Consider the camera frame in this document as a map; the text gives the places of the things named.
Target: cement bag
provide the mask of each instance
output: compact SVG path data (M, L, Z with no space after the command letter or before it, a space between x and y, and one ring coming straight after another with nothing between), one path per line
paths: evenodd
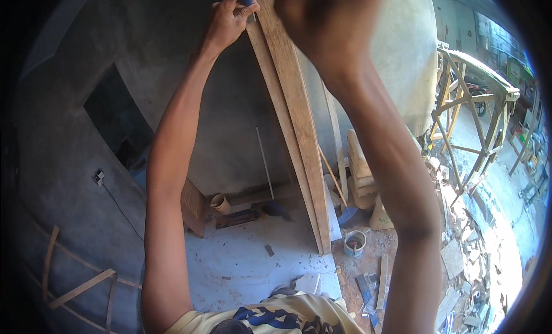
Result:
M393 223L387 215L385 208L383 207L382 200L380 199L379 194L376 197L376 205L374 206L374 213L368 223L368 226L372 230L385 230L387 228L393 228Z

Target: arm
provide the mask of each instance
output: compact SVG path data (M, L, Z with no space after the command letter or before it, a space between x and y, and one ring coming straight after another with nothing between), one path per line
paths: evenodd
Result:
M180 195L196 140L203 87L218 55L244 31L255 2L237 0L213 5L202 44L192 56L157 128L147 167L145 230L146 271L142 286L142 318L149 333L169 329L193 310L188 285Z
M380 0L276 0L286 31L349 116L395 225L385 333L431 333L441 292L434 187L369 57Z

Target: tiled floor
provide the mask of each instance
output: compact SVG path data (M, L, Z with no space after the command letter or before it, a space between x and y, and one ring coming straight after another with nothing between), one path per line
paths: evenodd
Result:
M277 286L306 272L321 273L320 291L341 297L333 256L318 254L306 213L294 210L291 216L293 222L267 216L220 230L211 221L205 238L186 234L191 299L196 309L225 311L256 304ZM272 247L272 257L266 245Z

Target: yellow t-shirt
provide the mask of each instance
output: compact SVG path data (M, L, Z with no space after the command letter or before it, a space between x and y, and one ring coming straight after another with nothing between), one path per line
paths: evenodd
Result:
M343 333L364 334L347 313L342 298L332 301L324 296L296 294L275 295L259 304L224 312L189 311L167 334L209 334L224 320L239 320L255 334Z

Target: person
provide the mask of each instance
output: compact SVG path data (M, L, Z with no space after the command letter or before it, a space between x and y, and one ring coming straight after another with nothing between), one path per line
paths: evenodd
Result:
M289 37L341 103L398 236L383 333L433 333L442 284L441 220L430 176L374 65L369 42L380 0L275 0ZM147 333L362 333L344 303L311 294L199 313L190 300L180 194L202 91L217 56L259 11L214 4L203 42L163 114L149 154L141 294Z

